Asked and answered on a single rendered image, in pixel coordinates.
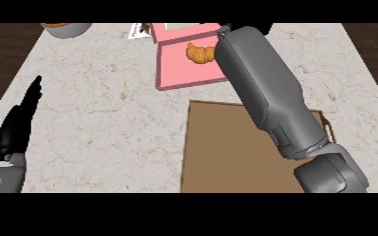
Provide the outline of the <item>pink tray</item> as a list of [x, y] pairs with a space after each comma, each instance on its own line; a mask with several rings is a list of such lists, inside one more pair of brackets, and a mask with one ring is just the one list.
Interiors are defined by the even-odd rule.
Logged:
[[164, 23], [150, 24], [150, 33], [156, 43], [156, 78], [159, 91], [199, 86], [226, 81], [215, 61], [196, 64], [186, 56], [186, 47], [214, 47], [217, 44], [217, 23], [205, 23], [174, 30]]

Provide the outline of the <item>grey bowl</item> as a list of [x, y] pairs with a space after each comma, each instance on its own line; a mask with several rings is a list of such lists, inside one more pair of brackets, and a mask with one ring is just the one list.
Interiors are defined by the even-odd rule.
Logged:
[[41, 23], [50, 35], [59, 39], [79, 36], [91, 27], [90, 23]]

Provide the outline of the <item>brown cardboard box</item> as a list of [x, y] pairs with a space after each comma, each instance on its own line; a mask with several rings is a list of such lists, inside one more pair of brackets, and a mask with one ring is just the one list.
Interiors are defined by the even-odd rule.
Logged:
[[300, 193], [298, 161], [285, 159], [242, 105], [189, 103], [180, 191]]

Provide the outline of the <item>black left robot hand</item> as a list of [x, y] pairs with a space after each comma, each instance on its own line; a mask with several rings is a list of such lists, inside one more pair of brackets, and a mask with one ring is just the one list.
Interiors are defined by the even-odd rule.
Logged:
[[41, 76], [37, 76], [0, 125], [0, 161], [9, 161], [15, 153], [23, 154], [31, 135], [31, 121], [41, 98]]

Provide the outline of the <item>white paper card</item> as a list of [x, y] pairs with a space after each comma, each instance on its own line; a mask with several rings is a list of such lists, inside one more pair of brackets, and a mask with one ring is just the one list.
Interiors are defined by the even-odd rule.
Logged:
[[131, 24], [128, 38], [130, 39], [150, 38], [150, 34], [142, 29], [140, 23]]

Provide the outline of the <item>golden brown croissant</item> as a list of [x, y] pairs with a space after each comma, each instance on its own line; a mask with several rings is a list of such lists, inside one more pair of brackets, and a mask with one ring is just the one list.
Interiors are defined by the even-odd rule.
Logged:
[[187, 43], [186, 57], [196, 64], [211, 62], [214, 60], [214, 47], [196, 47], [192, 43]]

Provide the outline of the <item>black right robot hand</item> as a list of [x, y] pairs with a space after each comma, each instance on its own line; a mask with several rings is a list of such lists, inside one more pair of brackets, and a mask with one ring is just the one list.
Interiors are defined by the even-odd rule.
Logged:
[[236, 30], [245, 26], [255, 28], [263, 35], [267, 35], [271, 29], [273, 24], [267, 23], [227, 23], [230, 30]]

